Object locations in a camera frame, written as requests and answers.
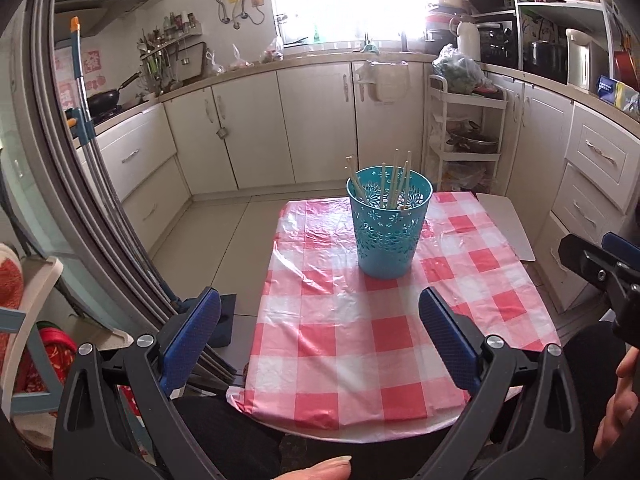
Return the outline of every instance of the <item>blue plastic cup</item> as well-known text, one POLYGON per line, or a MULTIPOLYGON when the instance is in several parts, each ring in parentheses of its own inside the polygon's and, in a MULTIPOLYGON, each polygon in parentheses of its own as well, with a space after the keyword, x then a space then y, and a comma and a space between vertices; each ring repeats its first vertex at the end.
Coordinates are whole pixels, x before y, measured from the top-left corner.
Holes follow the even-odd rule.
MULTIPOLYGON (((402 168, 398 180, 402 178, 402 168)), ((385 169, 385 192, 391 186, 392 168, 385 169)), ((420 232, 427 214, 427 206, 433 186, 420 173, 410 172, 409 195, 400 192, 399 203, 407 209, 381 209, 380 187, 382 167, 374 166, 358 172, 370 205, 356 193, 351 179, 347 181, 347 193, 351 199, 353 229, 358 248, 358 264, 362 271, 379 280, 394 280, 404 276, 411 268, 420 232)))

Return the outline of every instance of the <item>wall socket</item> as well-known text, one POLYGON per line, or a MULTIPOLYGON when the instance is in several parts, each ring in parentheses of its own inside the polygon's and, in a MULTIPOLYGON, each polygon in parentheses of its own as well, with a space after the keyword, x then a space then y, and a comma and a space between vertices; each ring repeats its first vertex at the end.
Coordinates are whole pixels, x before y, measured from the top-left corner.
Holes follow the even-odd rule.
POLYGON ((252 7, 260 7, 264 5, 264 0, 251 0, 252 7))

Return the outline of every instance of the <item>drawer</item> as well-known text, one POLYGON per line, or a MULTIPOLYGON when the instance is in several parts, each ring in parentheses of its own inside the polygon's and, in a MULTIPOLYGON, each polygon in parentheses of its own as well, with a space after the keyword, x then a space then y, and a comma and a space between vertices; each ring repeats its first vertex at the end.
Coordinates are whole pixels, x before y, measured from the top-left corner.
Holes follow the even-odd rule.
MULTIPOLYGON (((117 124, 97 137, 109 177, 124 200, 151 173, 175 155, 174 138, 162 105, 117 124)), ((88 174, 82 151, 82 168, 88 174)))
POLYGON ((189 198, 172 157, 131 193, 122 206, 142 245, 149 250, 189 198))
POLYGON ((560 240, 567 234, 569 234, 567 228, 562 225, 556 215, 550 212, 533 249, 540 269, 560 301, 560 305, 556 305, 559 312, 569 309, 587 285, 582 278, 560 264, 558 247, 560 240))
POLYGON ((564 170, 553 212, 570 232, 597 245, 623 222, 622 213, 571 164, 564 170))
POLYGON ((626 212, 638 182, 640 141, 576 103, 566 158, 626 212))

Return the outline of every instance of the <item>fingernail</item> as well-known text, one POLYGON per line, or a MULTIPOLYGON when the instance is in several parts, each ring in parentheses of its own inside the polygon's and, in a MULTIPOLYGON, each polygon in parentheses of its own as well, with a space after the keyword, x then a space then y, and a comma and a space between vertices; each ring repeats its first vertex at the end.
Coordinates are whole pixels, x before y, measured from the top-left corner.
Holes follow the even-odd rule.
POLYGON ((334 467, 340 467, 342 465, 347 465, 351 461, 350 455, 339 456, 336 458, 332 458, 330 460, 325 460, 319 464, 316 464, 311 468, 314 472, 325 471, 327 469, 332 469, 334 467))

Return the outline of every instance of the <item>pink checkered tablecloth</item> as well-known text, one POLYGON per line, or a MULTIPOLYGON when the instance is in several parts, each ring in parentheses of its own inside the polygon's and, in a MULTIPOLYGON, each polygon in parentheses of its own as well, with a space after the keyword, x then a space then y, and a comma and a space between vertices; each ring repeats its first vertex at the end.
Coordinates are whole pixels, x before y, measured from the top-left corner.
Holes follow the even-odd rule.
POLYGON ((289 202, 280 214, 246 386, 227 400, 287 433, 379 442, 451 425, 457 389, 418 317, 433 285, 452 309, 514 348, 558 335, 526 270, 471 193, 431 199, 411 271, 358 267, 348 198, 289 202))

